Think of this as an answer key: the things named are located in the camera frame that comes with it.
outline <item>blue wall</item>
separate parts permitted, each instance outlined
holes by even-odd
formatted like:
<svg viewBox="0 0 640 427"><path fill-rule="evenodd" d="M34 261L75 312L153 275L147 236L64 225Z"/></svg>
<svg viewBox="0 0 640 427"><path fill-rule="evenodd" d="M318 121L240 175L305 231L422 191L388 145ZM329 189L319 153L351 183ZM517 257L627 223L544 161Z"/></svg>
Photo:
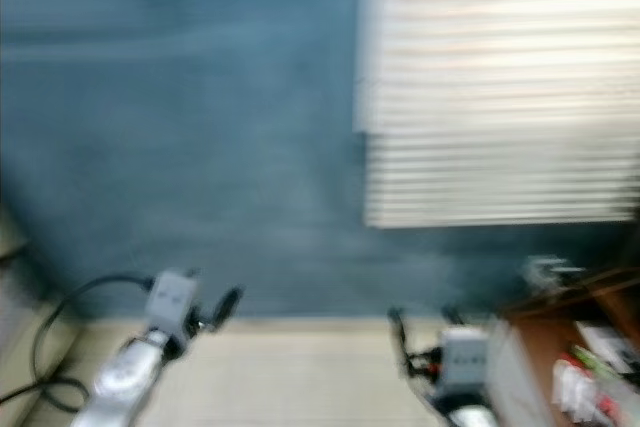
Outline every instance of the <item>blue wall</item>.
<svg viewBox="0 0 640 427"><path fill-rule="evenodd" d="M378 231L351 129L356 0L2 0L3 197L64 288L200 268L245 315L430 312L597 264L620 227ZM142 299L108 290L94 314Z"/></svg>

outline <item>cable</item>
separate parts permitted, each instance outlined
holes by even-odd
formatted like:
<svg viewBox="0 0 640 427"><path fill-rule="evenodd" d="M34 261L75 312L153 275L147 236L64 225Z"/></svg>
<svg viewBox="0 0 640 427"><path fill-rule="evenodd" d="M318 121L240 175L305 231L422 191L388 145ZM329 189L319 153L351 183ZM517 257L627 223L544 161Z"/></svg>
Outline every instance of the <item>cable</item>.
<svg viewBox="0 0 640 427"><path fill-rule="evenodd" d="M54 379L54 380L39 380L37 382L34 382L32 384L28 384L25 385L23 387L20 387L16 390L12 390L11 392L9 392L6 395L3 395L2 397L0 397L0 404L4 404L5 402L9 402L10 400L15 399L16 397L19 397L23 394L28 394L29 392L31 392L32 390L40 390L40 389L45 389L47 387L53 387L56 385L67 385L69 387L75 387L76 389L78 389L79 391L81 391L83 393L83 397L85 402L87 400L89 400L89 392L86 392L86 396L84 395L86 388L84 385L82 385L82 382L80 382L78 379L72 379L72 378L58 378L58 379Z"/></svg>
<svg viewBox="0 0 640 427"><path fill-rule="evenodd" d="M45 321L40 325L33 339L33 343L31 345L31 375L33 376L34 382L32 384L20 387L19 389L16 389L3 397L0 397L0 405L33 390L41 390L42 397L55 408L70 414L75 414L80 411L82 406L76 407L62 402L53 394L51 394L51 392L49 392L47 389L54 385L67 385L69 387L73 387L80 392L84 399L84 402L86 402L89 398L89 390L80 380L72 377L57 377L47 379L43 375L40 375L38 373L38 354L40 352L40 347L44 342L45 335L47 334L55 320L58 318L58 316L60 316L65 307L67 307L67 305L69 305L72 301L74 301L77 297L84 294L85 292L95 287L110 283L133 283L141 287L145 292L148 292L153 287L153 278L137 277L129 274L105 275L103 277L98 277L97 279L91 280L81 287L78 287L76 290L62 299L62 301L58 304L51 315L49 315L49 317L47 317Z"/></svg>

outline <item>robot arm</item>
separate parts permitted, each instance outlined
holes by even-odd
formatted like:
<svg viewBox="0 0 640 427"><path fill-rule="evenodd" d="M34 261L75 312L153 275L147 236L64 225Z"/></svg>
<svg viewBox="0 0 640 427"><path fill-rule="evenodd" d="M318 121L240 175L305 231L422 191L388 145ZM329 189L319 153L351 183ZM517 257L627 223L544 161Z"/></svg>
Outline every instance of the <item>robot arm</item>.
<svg viewBox="0 0 640 427"><path fill-rule="evenodd" d="M428 404L452 427L498 427L485 395L486 334L465 326L457 311L443 314L453 326L440 334L440 345L421 353L407 349L402 311L392 308L388 316L392 337L401 356L403 373L416 396ZM418 379L420 389L414 388Z"/></svg>
<svg viewBox="0 0 640 427"><path fill-rule="evenodd" d="M242 291L230 290L211 319L199 318L197 283L174 272L157 279L146 307L148 330L129 340L96 376L91 399L71 427L131 427L144 408L163 367L187 351L202 330L214 331L227 320Z"/></svg>

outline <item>window blinds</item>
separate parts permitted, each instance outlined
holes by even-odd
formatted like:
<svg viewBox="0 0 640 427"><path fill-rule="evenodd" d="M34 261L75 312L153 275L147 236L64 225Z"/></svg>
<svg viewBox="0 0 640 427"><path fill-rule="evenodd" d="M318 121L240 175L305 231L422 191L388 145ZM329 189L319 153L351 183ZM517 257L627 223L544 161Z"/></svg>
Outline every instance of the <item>window blinds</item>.
<svg viewBox="0 0 640 427"><path fill-rule="evenodd" d="M363 0L366 221L625 220L640 0Z"/></svg>

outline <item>floor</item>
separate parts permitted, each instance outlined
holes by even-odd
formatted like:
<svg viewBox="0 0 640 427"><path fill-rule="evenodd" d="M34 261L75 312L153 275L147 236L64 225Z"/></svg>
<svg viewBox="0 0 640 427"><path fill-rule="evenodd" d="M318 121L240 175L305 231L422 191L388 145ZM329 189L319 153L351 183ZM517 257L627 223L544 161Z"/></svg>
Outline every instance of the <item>floor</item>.
<svg viewBox="0 0 640 427"><path fill-rule="evenodd" d="M439 325L414 325L426 346ZM79 340L68 371L91 379L137 326L98 323ZM70 425L38 403L28 427ZM439 421L400 378L381 321L237 322L203 335L164 378L136 427L435 427Z"/></svg>

